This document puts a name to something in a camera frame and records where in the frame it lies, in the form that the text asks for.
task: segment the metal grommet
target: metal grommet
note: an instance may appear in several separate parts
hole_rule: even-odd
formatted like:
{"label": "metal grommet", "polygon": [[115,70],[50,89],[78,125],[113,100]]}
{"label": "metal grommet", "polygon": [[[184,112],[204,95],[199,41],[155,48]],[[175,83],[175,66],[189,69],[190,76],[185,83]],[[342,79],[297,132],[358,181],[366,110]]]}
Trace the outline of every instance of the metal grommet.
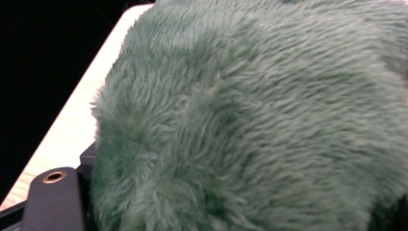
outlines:
{"label": "metal grommet", "polygon": [[44,184],[54,184],[56,182],[61,181],[66,177],[66,172],[64,171],[54,171],[46,175],[44,178],[42,178],[42,182]]}

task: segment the dark background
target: dark background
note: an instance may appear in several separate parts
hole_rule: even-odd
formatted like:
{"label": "dark background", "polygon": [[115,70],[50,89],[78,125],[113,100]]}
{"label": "dark background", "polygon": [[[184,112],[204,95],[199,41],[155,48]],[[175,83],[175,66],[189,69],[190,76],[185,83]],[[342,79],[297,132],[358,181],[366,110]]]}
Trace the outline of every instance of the dark background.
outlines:
{"label": "dark background", "polygon": [[154,0],[0,2],[1,203],[122,13]]}

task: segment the faux fur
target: faux fur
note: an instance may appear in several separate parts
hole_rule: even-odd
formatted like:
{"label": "faux fur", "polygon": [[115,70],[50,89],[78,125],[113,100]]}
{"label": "faux fur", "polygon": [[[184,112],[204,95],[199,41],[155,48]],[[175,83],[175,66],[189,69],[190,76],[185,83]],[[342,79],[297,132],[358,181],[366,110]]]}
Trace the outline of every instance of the faux fur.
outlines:
{"label": "faux fur", "polygon": [[159,1],[94,102],[99,230],[389,230],[407,80],[402,2]]}

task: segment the white table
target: white table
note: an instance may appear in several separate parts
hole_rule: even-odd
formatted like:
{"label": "white table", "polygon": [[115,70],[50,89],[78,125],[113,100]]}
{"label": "white table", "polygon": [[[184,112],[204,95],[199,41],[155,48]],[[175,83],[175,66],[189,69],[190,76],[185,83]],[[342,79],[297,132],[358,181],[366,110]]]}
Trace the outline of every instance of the white table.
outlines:
{"label": "white table", "polygon": [[118,20],[30,162],[1,204],[0,211],[25,201],[30,183],[46,170],[80,165],[79,155],[94,141],[95,119],[90,114],[90,102],[97,89],[104,84],[106,75],[117,59],[127,30],[152,6],[150,4],[133,7]]}

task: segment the fuzzy fabric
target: fuzzy fabric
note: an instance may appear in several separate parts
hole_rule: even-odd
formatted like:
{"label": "fuzzy fabric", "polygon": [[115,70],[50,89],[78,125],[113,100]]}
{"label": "fuzzy fabric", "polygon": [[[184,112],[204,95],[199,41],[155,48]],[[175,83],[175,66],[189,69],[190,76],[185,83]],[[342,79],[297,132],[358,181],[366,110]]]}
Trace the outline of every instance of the fuzzy fabric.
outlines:
{"label": "fuzzy fabric", "polygon": [[407,73],[402,2],[159,1],[95,98],[99,230],[390,230]]}

